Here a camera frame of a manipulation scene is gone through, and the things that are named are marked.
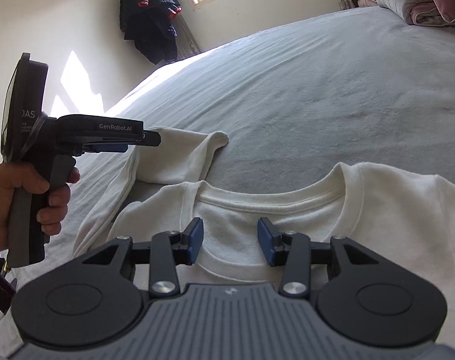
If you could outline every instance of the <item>bed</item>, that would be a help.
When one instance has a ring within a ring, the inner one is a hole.
[[[107,115],[226,132],[206,180],[230,191],[292,191],[338,162],[361,161],[455,183],[455,28],[408,26],[379,7],[324,15],[163,67]],[[78,160],[63,232],[42,263],[12,273],[19,286],[71,257],[77,229],[128,154]],[[9,313],[0,329],[10,353],[19,338]]]

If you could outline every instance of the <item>finger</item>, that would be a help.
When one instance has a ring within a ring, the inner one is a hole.
[[[51,207],[61,207],[69,203],[71,198],[71,189],[68,185],[65,185],[58,190],[52,191],[49,194],[49,205]]]
[[[37,212],[36,219],[41,225],[51,225],[62,221],[68,213],[68,207],[45,207]]]
[[[73,168],[68,176],[68,183],[75,184],[80,180],[80,173],[78,168]]]
[[[56,236],[61,232],[61,223],[52,223],[50,225],[41,225],[41,229],[49,236]]]
[[[30,193],[44,193],[49,183],[44,180],[31,163],[2,163],[0,165],[0,189],[10,191],[23,187]]]

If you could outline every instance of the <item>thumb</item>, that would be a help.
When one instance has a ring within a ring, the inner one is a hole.
[[[40,194],[49,189],[49,183],[37,173],[32,163],[2,163],[0,165],[0,188],[12,190],[20,187],[27,192]]]

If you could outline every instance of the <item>round neckline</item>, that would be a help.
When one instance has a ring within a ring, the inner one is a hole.
[[[269,216],[269,214],[290,215],[316,209],[344,196],[344,204],[336,224],[326,232],[322,239],[315,239],[315,241],[329,242],[334,235],[348,237],[356,227],[363,206],[363,180],[360,174],[362,165],[359,163],[349,166],[345,163],[338,163],[320,181],[300,190],[285,193],[249,194],[231,192],[213,187],[206,181],[187,185],[179,222],[180,231],[193,218],[196,201],[236,211],[256,212],[260,216]],[[219,278],[237,282],[265,281],[262,278],[266,276],[267,270],[270,268],[267,264],[246,265],[226,261],[215,256],[205,247],[201,249],[196,264]],[[236,272],[236,275],[235,277],[228,277],[226,272]]]

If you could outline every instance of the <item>white shirt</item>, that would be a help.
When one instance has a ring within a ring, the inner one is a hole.
[[[120,189],[111,185],[101,202],[116,198]],[[444,178],[380,164],[339,163],[321,181],[280,194],[243,194],[205,181],[183,182],[129,204],[112,226],[106,218],[96,238],[105,242],[122,234],[146,241],[161,231],[183,231],[195,216],[204,221],[203,247],[194,266],[178,266],[181,285],[278,283],[283,268],[266,264],[256,238],[257,220],[267,216],[281,232],[305,233],[313,241],[350,237],[435,284],[448,302],[438,341],[455,347],[455,185]],[[89,243],[83,246],[88,249]],[[315,282],[324,277],[321,267],[314,269]],[[147,288],[146,266],[138,267],[134,283]]]

